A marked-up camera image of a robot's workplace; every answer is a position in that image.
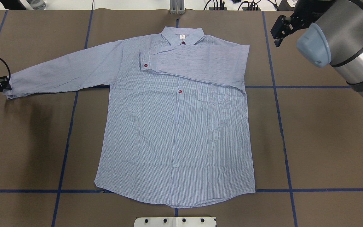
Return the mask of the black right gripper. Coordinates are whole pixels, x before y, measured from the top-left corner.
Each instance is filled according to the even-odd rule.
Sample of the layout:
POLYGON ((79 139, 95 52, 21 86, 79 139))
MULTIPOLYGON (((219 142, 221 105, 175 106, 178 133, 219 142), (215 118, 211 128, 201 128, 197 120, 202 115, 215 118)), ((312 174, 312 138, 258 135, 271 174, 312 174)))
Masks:
POLYGON ((291 19, 291 30, 296 32, 308 28, 327 11, 327 1, 299 0, 295 6, 291 19))

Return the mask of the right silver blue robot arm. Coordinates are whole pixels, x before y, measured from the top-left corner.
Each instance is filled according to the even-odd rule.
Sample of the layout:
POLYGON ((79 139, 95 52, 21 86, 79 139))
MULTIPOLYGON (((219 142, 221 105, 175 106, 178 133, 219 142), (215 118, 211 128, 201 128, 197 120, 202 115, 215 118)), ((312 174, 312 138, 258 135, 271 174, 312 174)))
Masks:
POLYGON ((313 65, 330 65, 363 97, 363 0, 337 0, 297 40, 313 65))

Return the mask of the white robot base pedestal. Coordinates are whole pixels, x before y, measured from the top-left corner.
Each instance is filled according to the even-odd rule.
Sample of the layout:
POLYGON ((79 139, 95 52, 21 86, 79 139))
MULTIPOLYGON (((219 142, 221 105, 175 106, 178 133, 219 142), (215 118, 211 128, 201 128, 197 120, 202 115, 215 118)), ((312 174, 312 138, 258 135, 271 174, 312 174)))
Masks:
POLYGON ((215 217, 140 217, 134 227, 216 227, 215 217))

